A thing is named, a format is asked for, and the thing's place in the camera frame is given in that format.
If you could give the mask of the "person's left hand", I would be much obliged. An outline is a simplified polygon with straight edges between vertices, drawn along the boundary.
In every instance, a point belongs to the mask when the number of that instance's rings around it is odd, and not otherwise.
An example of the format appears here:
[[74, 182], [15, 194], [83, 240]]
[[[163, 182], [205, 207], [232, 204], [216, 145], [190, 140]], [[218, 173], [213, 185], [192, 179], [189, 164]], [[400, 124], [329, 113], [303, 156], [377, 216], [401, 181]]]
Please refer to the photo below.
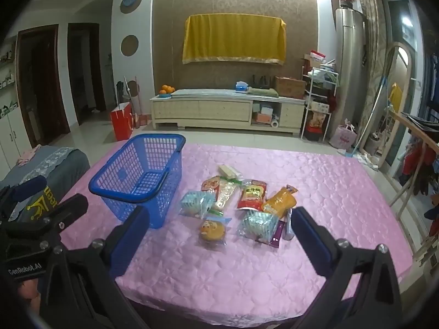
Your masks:
[[32, 306], [39, 307], [41, 295], [38, 290], [38, 279], [22, 282], [19, 285], [19, 294]]

